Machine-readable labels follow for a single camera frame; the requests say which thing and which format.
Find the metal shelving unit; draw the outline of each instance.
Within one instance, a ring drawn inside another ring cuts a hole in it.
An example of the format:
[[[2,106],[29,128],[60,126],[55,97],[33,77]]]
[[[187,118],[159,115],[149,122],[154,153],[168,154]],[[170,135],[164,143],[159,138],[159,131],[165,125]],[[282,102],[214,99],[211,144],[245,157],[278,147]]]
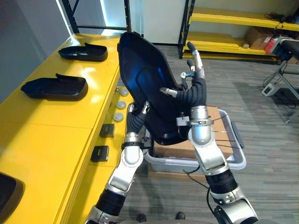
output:
[[[266,28],[278,28],[291,31],[299,31],[298,24],[292,23],[280,23],[276,20],[265,18],[264,14],[247,13],[223,9],[211,9],[211,8],[198,8],[194,7],[195,0],[189,0],[185,2],[183,20],[180,30],[180,36],[178,41],[178,53],[179,58],[190,57],[186,42],[191,41],[201,52],[217,52],[225,54],[238,54],[240,57],[248,55],[252,57],[263,56],[265,59],[272,58],[267,55],[266,52],[256,49],[242,47],[244,39],[233,38],[230,35],[218,34],[218,33],[202,33],[202,32],[190,32],[189,27],[192,22],[216,22],[227,23],[237,25],[248,25]]]
[[[73,30],[74,33],[80,33],[79,32],[79,28],[114,29],[114,30],[126,30],[128,32],[132,31],[129,0],[124,0],[127,27],[106,27],[106,26],[93,26],[93,25],[78,25],[76,23],[76,19],[74,17],[74,14],[75,14],[75,11],[77,9],[79,0],[76,0],[73,9],[71,8],[69,0],[61,0],[61,1],[62,1],[63,5],[64,5],[65,12],[67,14],[67,17],[69,18],[69,21],[70,21],[70,24],[71,24],[71,28],[72,28],[72,30]]]

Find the black shoe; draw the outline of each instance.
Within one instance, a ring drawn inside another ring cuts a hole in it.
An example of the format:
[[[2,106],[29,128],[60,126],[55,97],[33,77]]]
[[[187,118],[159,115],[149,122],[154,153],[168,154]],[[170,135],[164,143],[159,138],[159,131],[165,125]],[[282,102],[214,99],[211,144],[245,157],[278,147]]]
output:
[[[146,216],[145,214],[138,214],[137,217],[136,217],[136,221],[140,222],[140,223],[143,223],[143,222],[146,222]]]
[[[176,219],[185,219],[186,216],[183,212],[179,211],[176,215]]]

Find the gray round knob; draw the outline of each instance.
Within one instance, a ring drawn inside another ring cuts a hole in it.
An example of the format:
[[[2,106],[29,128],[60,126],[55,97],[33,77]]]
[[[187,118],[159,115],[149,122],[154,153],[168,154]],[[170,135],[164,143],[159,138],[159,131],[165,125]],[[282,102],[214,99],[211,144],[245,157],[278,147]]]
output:
[[[127,95],[129,95],[129,91],[127,89],[122,89],[121,90],[121,96],[126,97]]]
[[[126,108],[126,102],[125,101],[118,101],[117,104],[116,104],[116,107],[120,110],[123,110]]]
[[[116,122],[121,122],[123,120],[123,114],[122,113],[116,113],[113,116],[113,120],[115,120]]]

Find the white storage bin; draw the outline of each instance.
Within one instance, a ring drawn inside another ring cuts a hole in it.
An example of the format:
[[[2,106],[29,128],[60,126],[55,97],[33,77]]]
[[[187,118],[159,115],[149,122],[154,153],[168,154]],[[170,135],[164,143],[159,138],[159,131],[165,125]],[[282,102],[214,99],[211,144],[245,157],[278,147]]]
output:
[[[220,116],[223,117],[227,115],[224,110],[218,109]],[[231,146],[233,147],[233,154],[227,158],[227,162],[231,169],[243,169],[246,167],[246,159],[243,153],[243,142],[238,133],[238,130],[233,122],[230,121],[229,116],[222,118],[224,127],[228,134],[228,139],[231,141]],[[183,170],[190,172],[198,167],[198,162],[195,159],[190,158],[156,158],[149,154],[149,151],[144,155],[144,158],[151,164],[154,171],[157,172],[175,172],[183,173]]]

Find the wall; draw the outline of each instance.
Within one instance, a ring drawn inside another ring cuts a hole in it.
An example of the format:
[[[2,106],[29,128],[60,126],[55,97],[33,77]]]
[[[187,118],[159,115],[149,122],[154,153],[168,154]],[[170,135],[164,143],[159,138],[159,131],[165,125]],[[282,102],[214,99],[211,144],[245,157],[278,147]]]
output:
[[[150,42],[178,43],[184,0],[143,0],[143,34]]]
[[[0,1],[0,103],[69,34],[52,1]]]

